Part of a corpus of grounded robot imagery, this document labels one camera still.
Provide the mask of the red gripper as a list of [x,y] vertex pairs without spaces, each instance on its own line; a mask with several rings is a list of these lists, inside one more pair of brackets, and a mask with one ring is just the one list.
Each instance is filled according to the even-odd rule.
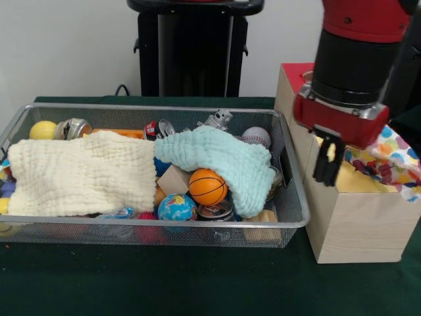
[[[341,137],[320,135],[322,144],[313,172],[313,178],[318,183],[335,186],[345,144],[364,149],[375,142],[389,118],[389,108],[376,104],[365,109],[361,115],[354,115],[297,95],[293,105],[293,116],[297,124],[309,130],[321,128]],[[331,161],[328,157],[330,145],[334,145],[334,157]]]

